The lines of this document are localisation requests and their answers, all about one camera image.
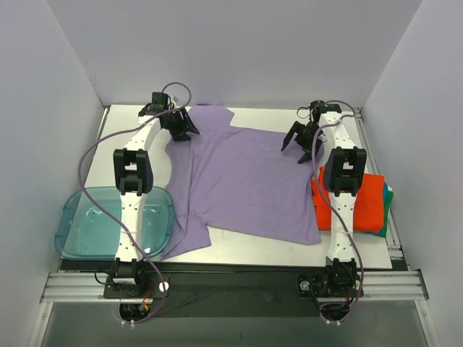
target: white table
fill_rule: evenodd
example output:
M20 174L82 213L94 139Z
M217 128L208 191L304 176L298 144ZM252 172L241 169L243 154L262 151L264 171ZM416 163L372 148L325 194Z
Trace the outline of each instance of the white table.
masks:
M137 126L138 111L142 106L113 105L106 116L101 136ZM281 132L281 142L296 120L295 110L273 110L256 108L230 108L234 112L231 125L253 129ZM354 119L345 119L351 138L361 146L359 132ZM112 154L114 149L122 148L132 134L123 134L102 142L94 155L90 172L85 182L87 187L106 187L114 185ZM149 150L150 162L155 176L155 185L165 187L171 175L171 162L164 151L170 134L162 130L154 139ZM321 163L329 156L329 148ZM209 227L212 245L205 249L181 254L166 260L167 262L199 262L212 264L238 265L284 265L316 266L326 264L326 252L330 241L330 232L321 231L320 244L305 246L286 241L250 236L233 231ZM365 268L390 269L391 260L386 240L370 234L355 233L354 240Z

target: teal plastic bin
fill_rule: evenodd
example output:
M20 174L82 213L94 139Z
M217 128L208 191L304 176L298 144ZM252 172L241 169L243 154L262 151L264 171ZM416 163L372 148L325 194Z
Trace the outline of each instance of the teal plastic bin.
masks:
M118 219L122 206L115 187L88 188L90 195ZM141 247L150 258L159 259L174 227L171 195L153 187L143 211ZM55 249L69 260L113 260L119 245L120 226L101 212L82 191L74 193L63 207L55 234Z

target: folded fabric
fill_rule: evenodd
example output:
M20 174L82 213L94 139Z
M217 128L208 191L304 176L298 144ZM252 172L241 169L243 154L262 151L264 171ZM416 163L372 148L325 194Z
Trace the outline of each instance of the folded fabric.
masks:
M189 114L200 135L166 147L172 162L166 189L176 227L186 231L166 257L211 245L207 226L299 244L321 241L311 167L297 164L300 146L292 142L281 152L283 133L232 127L233 113L220 106L195 106Z
M379 231L379 233L369 233L379 237L386 237L388 232L388 219L389 219L389 209L391 208L392 198L394 197L394 192L392 192L392 188L388 187L388 185L384 184L384 220L383 220L383 228Z
M324 195L328 198L328 192L323 186L323 173L325 168L320 168L319 182ZM317 215L317 224L320 230L331 229L331 209L323 201L318 193L314 179L310 180L313 192L313 204ZM383 205L384 176L365 173L362 186L357 193L354 206L354 231L379 232L384 224Z

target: purple fabric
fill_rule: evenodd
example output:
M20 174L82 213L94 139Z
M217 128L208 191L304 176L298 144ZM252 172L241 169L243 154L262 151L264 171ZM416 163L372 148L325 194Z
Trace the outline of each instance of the purple fabric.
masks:
M220 106L195 106L189 114L201 135L166 147L167 190L178 219L166 257L210 246L207 226L298 244L321 241L312 170L297 164L303 154L297 144L280 152L284 134L231 127L233 113Z

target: orange cloth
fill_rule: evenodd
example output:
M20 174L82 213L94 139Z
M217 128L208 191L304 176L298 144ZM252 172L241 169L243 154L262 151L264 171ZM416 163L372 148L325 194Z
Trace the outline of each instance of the orange cloth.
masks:
M319 182L323 193L330 199L323 186L323 173L325 168L320 168ZM317 224L320 230L331 230L331 209L326 206L323 198L318 193L315 180L310 180L313 192L313 204L317 215ZM354 231L379 232L384 224L384 176L363 175L362 187L357 193L354 206Z

